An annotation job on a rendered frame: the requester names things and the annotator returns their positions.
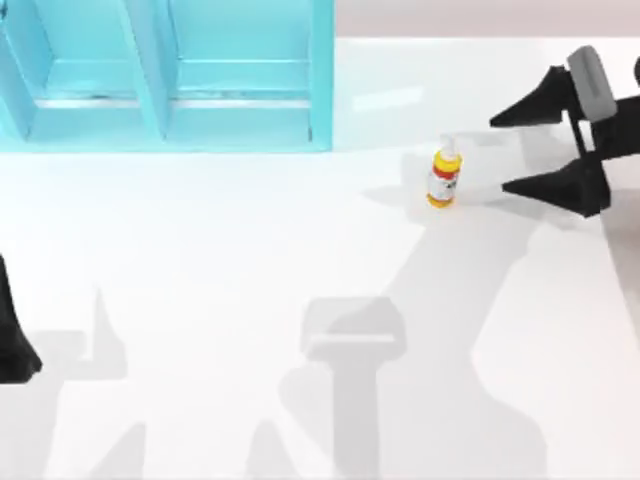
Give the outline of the pale grey rounded box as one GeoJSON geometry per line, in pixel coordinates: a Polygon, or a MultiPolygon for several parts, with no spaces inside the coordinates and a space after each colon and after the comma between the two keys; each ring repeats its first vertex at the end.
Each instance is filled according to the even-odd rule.
{"type": "Polygon", "coordinates": [[[590,122],[613,117],[617,103],[601,58],[591,45],[584,45],[567,58],[579,104],[590,122]]]}

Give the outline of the yellow bottle with white label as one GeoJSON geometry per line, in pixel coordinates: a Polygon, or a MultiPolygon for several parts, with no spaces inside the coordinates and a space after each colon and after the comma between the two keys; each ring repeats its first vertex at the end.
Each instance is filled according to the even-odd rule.
{"type": "Polygon", "coordinates": [[[453,203],[462,163],[455,137],[443,136],[427,176],[426,199],[432,206],[445,208],[453,203]]]}

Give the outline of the light blue rack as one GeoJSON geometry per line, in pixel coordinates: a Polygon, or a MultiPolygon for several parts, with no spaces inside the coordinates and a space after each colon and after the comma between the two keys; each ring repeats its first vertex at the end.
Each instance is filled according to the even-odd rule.
{"type": "Polygon", "coordinates": [[[0,152],[333,145],[336,0],[0,0],[0,152]]]}

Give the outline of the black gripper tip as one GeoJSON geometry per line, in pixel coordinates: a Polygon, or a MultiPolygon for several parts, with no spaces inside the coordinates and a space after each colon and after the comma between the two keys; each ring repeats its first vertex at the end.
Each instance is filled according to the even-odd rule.
{"type": "Polygon", "coordinates": [[[6,263],[0,254],[0,384],[26,384],[42,366],[18,320],[6,263]]]}

